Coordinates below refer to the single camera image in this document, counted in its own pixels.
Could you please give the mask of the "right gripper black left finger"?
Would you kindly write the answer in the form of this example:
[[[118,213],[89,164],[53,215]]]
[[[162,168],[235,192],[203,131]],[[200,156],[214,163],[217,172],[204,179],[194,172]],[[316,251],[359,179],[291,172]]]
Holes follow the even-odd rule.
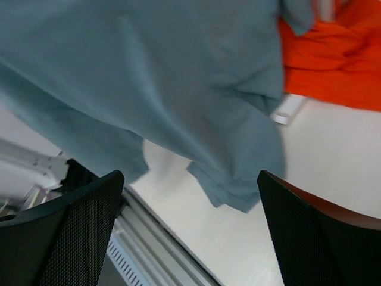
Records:
[[[123,174],[1,217],[1,285],[96,285],[122,201]]]

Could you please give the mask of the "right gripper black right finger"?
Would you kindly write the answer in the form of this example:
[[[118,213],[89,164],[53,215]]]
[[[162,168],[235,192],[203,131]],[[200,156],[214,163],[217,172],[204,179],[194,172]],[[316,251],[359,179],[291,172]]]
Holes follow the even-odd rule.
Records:
[[[285,285],[380,285],[380,219],[268,171],[257,182]]]

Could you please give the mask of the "grey-blue t shirt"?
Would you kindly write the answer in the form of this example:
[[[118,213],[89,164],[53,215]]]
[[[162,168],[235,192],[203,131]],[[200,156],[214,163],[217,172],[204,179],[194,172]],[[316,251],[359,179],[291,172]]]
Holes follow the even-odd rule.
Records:
[[[148,171],[143,141],[190,161],[211,204],[250,211],[285,173],[279,20],[310,1],[2,1],[1,102],[96,175]]]

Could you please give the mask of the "orange t shirt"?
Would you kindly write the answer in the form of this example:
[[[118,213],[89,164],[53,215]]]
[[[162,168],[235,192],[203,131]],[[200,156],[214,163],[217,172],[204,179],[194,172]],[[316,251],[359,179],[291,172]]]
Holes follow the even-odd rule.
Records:
[[[380,111],[380,1],[348,1],[337,12],[302,36],[280,20],[284,91]]]

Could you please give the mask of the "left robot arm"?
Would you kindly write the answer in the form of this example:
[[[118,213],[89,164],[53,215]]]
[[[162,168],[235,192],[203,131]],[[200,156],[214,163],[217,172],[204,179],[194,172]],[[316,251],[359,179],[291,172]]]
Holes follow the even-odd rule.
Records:
[[[33,180],[38,187],[59,194],[68,194],[98,177],[74,159],[48,157],[32,163]]]

